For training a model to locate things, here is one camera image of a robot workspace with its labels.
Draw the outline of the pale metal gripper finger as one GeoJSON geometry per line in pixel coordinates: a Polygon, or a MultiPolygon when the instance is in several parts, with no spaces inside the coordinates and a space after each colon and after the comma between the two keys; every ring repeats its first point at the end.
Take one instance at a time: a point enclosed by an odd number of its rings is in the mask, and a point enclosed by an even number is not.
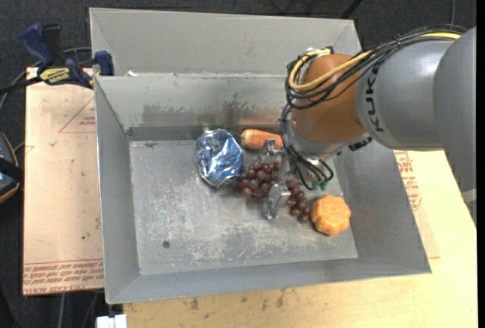
{"type": "Polygon", "coordinates": [[[285,183],[278,183],[272,186],[268,192],[268,208],[265,215],[266,219],[276,219],[279,210],[286,205],[286,201],[289,197],[290,190],[287,188],[285,183]]]}
{"type": "Polygon", "coordinates": [[[264,150],[264,163],[269,164],[273,168],[281,168],[284,158],[284,147],[278,146],[277,140],[274,138],[267,139],[264,150]]]}

